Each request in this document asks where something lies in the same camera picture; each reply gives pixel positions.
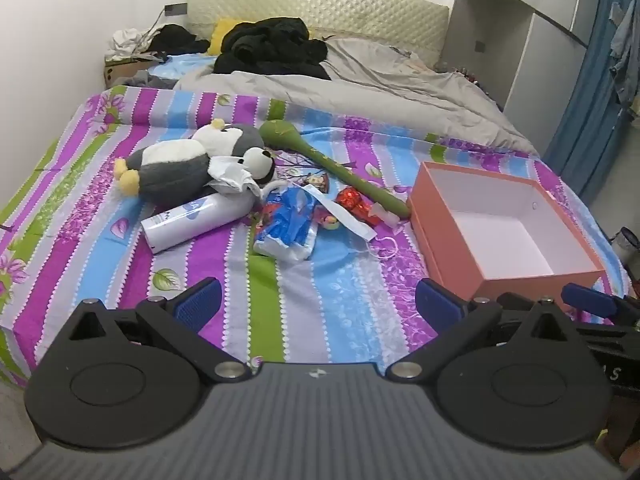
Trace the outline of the clear plastic wrapper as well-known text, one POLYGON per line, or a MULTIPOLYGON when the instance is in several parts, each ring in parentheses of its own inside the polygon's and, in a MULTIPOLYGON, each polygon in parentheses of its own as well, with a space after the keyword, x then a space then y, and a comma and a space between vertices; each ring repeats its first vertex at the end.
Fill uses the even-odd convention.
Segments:
POLYGON ((397 214, 386 210, 380 204, 374 204, 372 207, 372 214, 381 220, 388 228, 391 230, 397 231, 400 229, 406 222, 398 217, 397 214))

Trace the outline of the blue plastic snack bag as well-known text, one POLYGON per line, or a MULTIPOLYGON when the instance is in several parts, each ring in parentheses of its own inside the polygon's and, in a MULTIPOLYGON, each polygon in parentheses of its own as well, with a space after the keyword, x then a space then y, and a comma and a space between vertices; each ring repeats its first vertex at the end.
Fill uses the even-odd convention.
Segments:
POLYGON ((262 204, 254 251, 287 263, 307 260, 317 238, 317 205, 314 196, 299 186, 272 190, 262 204))

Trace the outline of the small panda plush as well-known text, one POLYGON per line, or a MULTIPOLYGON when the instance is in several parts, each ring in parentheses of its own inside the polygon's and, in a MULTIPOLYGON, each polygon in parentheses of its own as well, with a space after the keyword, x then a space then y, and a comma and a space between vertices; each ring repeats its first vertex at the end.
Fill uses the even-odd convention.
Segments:
POLYGON ((209 159, 207 185, 222 194, 251 192, 262 195, 276 172, 276 163, 270 151, 264 148, 249 148, 240 157, 215 156, 209 159))

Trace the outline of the red foil candy wrapper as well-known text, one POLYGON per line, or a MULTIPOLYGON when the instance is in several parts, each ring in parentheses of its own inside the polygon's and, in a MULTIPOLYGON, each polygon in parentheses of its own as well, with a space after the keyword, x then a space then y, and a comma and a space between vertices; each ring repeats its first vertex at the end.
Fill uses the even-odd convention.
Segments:
POLYGON ((374 228, 382 223, 382 219, 371 212, 362 195, 352 186, 346 186, 337 193, 335 201, 349 211, 357 220, 367 223, 374 228))

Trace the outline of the blue face mask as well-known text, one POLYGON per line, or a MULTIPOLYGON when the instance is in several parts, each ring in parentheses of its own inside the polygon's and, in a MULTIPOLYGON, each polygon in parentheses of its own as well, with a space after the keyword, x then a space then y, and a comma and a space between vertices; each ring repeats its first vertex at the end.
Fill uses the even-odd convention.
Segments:
POLYGON ((346 230, 349 230, 349 232, 361 238, 367 244, 367 252, 374 255, 378 260, 390 260, 398 254, 399 247, 393 237, 380 238, 380 242, 384 242, 384 240, 390 242, 392 248, 387 252, 384 252, 383 249, 375 248, 373 242, 378 238, 378 234, 376 234, 375 230, 368 226, 367 223, 357 220, 351 212, 337 202, 334 202, 334 200, 331 200, 326 194, 322 194, 318 188, 310 184, 303 186, 302 191, 313 197, 338 223, 341 223, 346 230))

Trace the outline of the brown cartoon candy wrapper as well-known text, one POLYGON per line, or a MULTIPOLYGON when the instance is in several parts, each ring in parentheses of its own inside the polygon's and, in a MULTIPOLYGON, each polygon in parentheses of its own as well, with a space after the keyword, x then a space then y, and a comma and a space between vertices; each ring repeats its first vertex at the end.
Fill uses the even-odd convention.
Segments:
POLYGON ((323 194, 328 194, 330 189, 330 179, 325 172, 306 174, 303 177, 303 185, 311 185, 323 194))

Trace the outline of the small trash bin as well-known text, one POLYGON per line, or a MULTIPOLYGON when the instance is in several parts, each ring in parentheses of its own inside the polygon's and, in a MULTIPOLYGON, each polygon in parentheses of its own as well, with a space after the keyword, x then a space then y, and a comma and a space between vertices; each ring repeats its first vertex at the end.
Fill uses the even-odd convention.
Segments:
POLYGON ((639 255, 639 237, 631 229, 622 226, 611 238, 611 246, 624 266, 631 263, 639 255))

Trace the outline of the white spray bottle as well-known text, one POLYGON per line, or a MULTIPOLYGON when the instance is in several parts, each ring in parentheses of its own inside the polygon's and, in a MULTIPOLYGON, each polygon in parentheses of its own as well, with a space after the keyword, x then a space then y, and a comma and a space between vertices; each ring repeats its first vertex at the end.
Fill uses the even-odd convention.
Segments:
POLYGON ((206 195, 144 219, 142 232, 152 254, 156 255, 239 220, 253 209, 255 202, 251 192, 206 195))

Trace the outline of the striped colourful bed sheet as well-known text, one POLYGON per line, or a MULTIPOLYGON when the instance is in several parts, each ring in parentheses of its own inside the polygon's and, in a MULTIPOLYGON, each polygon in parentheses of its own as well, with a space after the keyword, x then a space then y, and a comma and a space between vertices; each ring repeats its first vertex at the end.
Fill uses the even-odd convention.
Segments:
POLYGON ((141 223, 153 208, 119 194, 114 161, 187 138, 215 118, 253 126, 288 120, 320 152, 399 197, 422 162, 532 179, 597 253, 605 274, 596 289, 630 291, 588 208, 537 157, 257 96, 116 87, 78 108, 2 210, 4 379, 26 382, 80 300, 130 308, 149 296, 175 297, 208 276, 221 282, 222 305, 202 334, 242 361, 384 367, 433 338, 414 303, 427 270, 408 224, 380 229, 372 243, 343 228, 321 230, 310 258, 296 264, 254 252, 253 217, 152 254, 141 223))

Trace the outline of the blue curtain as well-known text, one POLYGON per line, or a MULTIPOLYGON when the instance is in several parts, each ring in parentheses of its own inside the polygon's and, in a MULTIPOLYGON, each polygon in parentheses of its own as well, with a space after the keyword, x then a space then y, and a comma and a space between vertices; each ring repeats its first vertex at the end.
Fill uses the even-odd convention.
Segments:
POLYGON ((544 162, 582 199, 592 202, 622 149, 632 107, 617 101, 610 72, 610 45, 631 0, 599 0, 589 46, 576 87, 544 162))

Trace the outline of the cardboard box bedside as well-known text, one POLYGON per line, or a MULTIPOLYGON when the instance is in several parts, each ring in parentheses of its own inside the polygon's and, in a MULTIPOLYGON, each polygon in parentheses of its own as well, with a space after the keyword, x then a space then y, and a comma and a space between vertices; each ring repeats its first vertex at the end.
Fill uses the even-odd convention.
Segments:
POLYGON ((105 88, 114 86, 117 79, 130 78, 140 70, 147 70, 155 66, 156 62, 149 60, 122 60, 115 63, 105 63, 103 69, 103 79, 105 88))

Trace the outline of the hanging clothes rack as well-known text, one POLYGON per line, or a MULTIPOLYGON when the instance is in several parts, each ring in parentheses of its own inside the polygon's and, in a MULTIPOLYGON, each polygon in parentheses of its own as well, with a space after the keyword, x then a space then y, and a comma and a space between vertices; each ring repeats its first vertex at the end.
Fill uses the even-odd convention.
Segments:
POLYGON ((617 101, 632 107, 639 91, 639 0, 631 0, 617 22, 610 58, 617 101))

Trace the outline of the white clothes heap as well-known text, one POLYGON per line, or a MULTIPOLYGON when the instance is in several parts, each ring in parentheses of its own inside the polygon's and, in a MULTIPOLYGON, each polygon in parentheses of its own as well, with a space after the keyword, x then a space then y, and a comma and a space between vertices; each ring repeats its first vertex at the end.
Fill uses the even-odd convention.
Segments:
POLYGON ((119 62, 144 52, 151 43, 155 32, 142 32, 135 28, 116 30, 107 41, 104 61, 119 62))

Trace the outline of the black clothes pile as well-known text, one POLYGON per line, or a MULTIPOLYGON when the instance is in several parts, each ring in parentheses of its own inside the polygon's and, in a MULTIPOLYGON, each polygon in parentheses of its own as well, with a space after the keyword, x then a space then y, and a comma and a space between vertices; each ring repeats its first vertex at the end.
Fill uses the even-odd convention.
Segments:
POLYGON ((214 73, 300 75, 330 80, 323 68, 329 50, 312 39, 300 18, 266 18, 235 25, 222 38, 214 73))

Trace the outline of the cream quilted headboard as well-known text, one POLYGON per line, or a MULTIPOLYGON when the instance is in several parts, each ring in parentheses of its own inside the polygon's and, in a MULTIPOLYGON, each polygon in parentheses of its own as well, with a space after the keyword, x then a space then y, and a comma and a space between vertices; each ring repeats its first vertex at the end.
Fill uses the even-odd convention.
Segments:
POLYGON ((316 35, 386 42, 427 66, 442 53, 449 9, 427 0, 186 0, 186 28, 208 39, 222 18, 301 18, 316 35))

